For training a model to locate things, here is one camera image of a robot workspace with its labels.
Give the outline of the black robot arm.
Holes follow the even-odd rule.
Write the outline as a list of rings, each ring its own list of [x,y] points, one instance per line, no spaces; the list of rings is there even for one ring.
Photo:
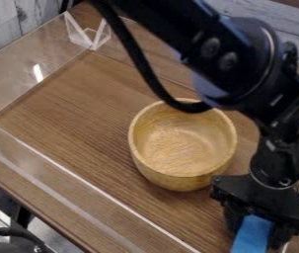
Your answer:
[[[244,175],[211,180],[211,197],[235,234],[232,253],[266,253],[299,235],[298,49],[256,18],[224,17],[206,0],[89,0],[152,92],[174,109],[242,113],[259,130]],[[196,103],[178,101],[154,74],[123,18],[176,52],[195,73]]]

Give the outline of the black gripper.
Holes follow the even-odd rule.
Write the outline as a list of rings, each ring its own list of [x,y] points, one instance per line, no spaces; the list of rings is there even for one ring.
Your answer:
[[[250,174],[220,175],[212,178],[211,198],[223,207],[228,232],[235,235],[250,214],[271,221],[267,248],[278,250],[299,235],[299,191],[263,187]]]

